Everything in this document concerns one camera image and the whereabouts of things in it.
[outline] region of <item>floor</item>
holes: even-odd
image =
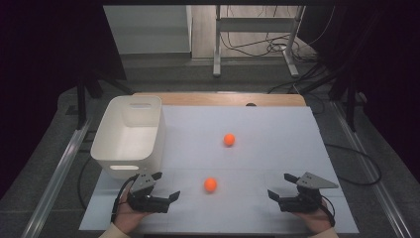
[[[214,19],[208,7],[208,15],[198,14],[207,20]],[[240,16],[236,6],[232,7],[235,16]],[[260,7],[250,11],[254,16],[260,12],[265,14],[265,9]],[[287,9],[278,14],[287,14]],[[245,44],[264,39],[262,36],[252,36],[246,39],[240,36],[236,39],[232,35],[231,43]],[[238,53],[224,50],[222,56],[222,75],[220,78],[212,76],[212,39],[214,37],[202,36],[202,41],[207,43],[194,43],[193,47],[203,46],[202,52],[196,50],[193,59],[185,58],[141,58],[136,56],[122,56],[127,81],[121,83],[135,91],[238,91],[267,93],[273,87],[291,82],[287,66],[281,56],[271,58],[245,58]],[[263,53],[266,46],[260,49],[247,51],[253,54]],[[297,64],[301,73],[308,71],[313,63],[300,62]],[[115,96],[124,92],[101,81],[104,91],[102,98],[96,101],[93,111],[90,133],[80,145],[80,150],[69,168],[68,175],[62,188],[53,202],[52,211],[41,231],[40,237],[97,237],[98,232],[80,232],[78,226],[83,217],[83,204],[88,204],[91,192],[96,185],[101,168],[88,161],[88,151],[94,131],[97,129],[103,112],[108,102]],[[296,84],[297,88],[308,82]],[[286,93],[291,84],[278,87],[272,93]],[[305,95],[308,106],[314,112],[321,136],[325,143],[351,147],[352,141],[345,132],[345,127],[338,116],[336,104],[328,99],[330,84],[326,84],[310,94]],[[22,235],[25,227],[44,190],[46,189],[53,172],[77,126],[77,111],[75,88],[64,92],[58,102],[57,111],[52,123],[40,141],[37,149],[32,154],[25,168],[15,180],[12,187],[0,201],[0,236],[18,237]],[[380,134],[371,125],[361,106],[356,110],[356,128],[360,142],[366,153],[373,157],[379,164],[383,178],[382,184],[389,193],[397,211],[404,218],[405,224],[411,231],[411,236],[420,237],[420,185],[403,165],[398,155],[384,141]],[[365,179],[360,158],[353,153],[344,152],[334,148],[327,148],[336,173],[343,177]],[[354,186],[341,182],[349,206],[358,224],[360,235],[346,235],[342,237],[398,237],[387,215],[383,203],[378,202],[377,189],[374,187]]]

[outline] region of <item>person's hand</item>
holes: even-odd
[[[322,199],[322,205],[327,207],[327,203]],[[318,208],[311,213],[291,212],[292,214],[300,217],[306,226],[314,233],[318,234],[331,228],[328,215],[323,210]]]
[[[131,186],[127,185],[120,198],[120,203],[117,210],[117,217],[115,218],[114,225],[118,227],[125,234],[132,232],[139,223],[145,218],[152,214],[151,212],[139,212],[131,208],[130,204],[127,203],[127,194],[129,193]]]

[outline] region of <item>white plastic basket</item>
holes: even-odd
[[[90,153],[115,179],[140,170],[154,174],[160,170],[164,134],[159,97],[119,96],[109,103]]]

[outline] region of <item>gray floor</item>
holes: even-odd
[[[212,76],[212,61],[209,59],[142,59],[123,58],[128,81],[122,83],[135,91],[238,91],[267,92],[271,87],[291,81],[287,67],[278,59],[223,59],[222,76]],[[301,72],[312,64],[300,63]],[[120,90],[101,81],[104,95],[98,100],[98,107],[90,126],[97,129],[103,112],[113,97],[123,94]],[[305,96],[325,143],[350,147],[350,143],[336,110],[328,100],[330,85],[324,85],[312,94]],[[278,89],[273,93],[284,93]],[[77,124],[74,111],[76,90],[63,93],[54,119],[34,151],[29,162],[15,180],[12,187],[0,201],[0,236],[19,237],[25,229],[38,201],[40,200],[56,166],[60,160]],[[400,209],[412,237],[420,237],[420,186],[405,168],[392,148],[383,140],[363,113],[362,107],[356,111],[357,135],[367,152],[379,163],[382,182]],[[78,226],[84,210],[77,198],[77,179],[88,158],[91,146],[91,133],[81,145],[62,189],[52,207],[52,211],[41,232],[41,237],[97,237],[98,233],[80,232]],[[364,179],[358,158],[349,152],[327,148],[336,173],[352,179]],[[100,173],[100,167],[88,162],[81,177],[81,190],[84,202],[88,202]],[[349,206],[354,214],[360,235],[343,237],[397,237],[390,222],[377,201],[372,187],[358,187],[341,182]]]

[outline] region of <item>white table surface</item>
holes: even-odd
[[[142,233],[301,234],[304,224],[281,212],[267,190],[295,196],[283,174],[305,172],[339,183],[309,107],[164,106],[163,176],[153,196],[181,191],[167,214],[153,214]],[[236,136],[232,147],[223,144]],[[203,183],[218,182],[213,193]],[[80,230],[105,230],[124,181],[102,172]],[[321,189],[336,209],[338,233],[358,233],[340,188]]]

